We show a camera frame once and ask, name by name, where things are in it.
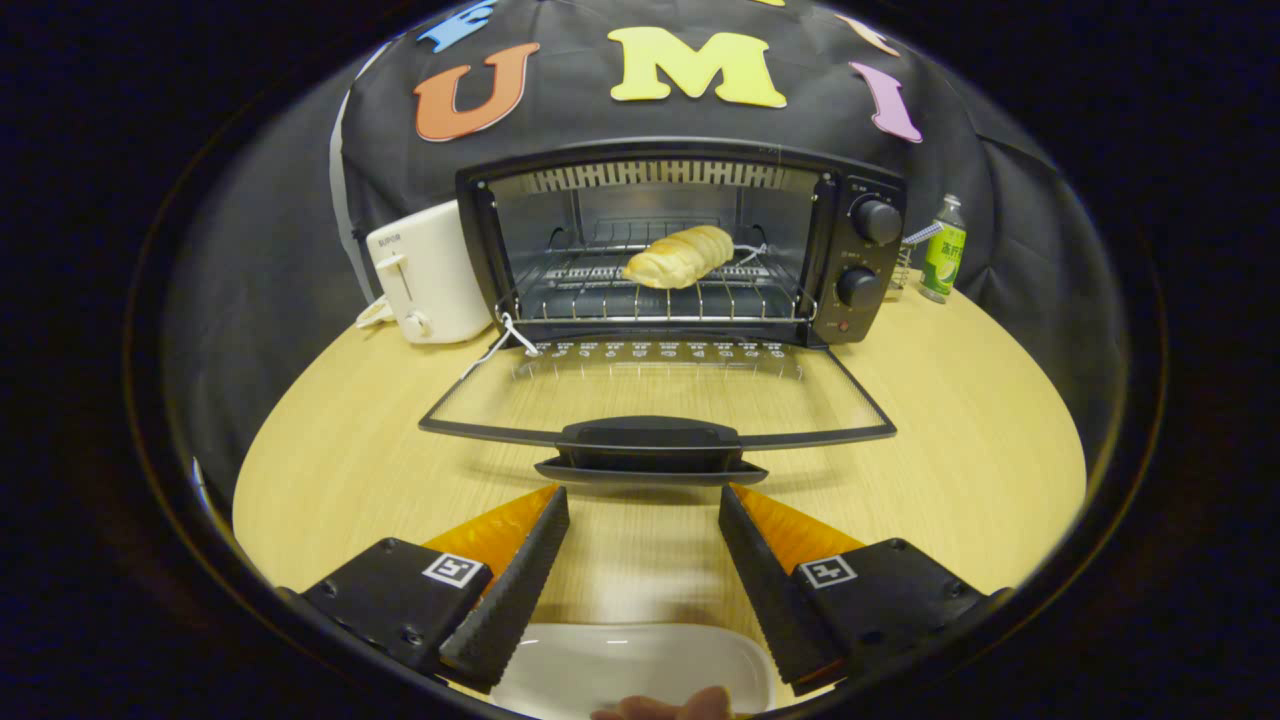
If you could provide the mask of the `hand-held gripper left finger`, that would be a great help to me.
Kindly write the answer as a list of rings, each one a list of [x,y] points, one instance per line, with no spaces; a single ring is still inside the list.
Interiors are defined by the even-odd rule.
[[[399,665],[488,693],[524,638],[568,528],[566,488],[545,486],[424,544],[380,539],[301,596]]]

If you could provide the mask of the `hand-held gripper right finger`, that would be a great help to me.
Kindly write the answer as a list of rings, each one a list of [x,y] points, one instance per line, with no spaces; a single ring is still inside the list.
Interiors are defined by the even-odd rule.
[[[721,491],[718,524],[797,694],[925,664],[1010,594],[980,591],[904,538],[864,543],[740,484]]]

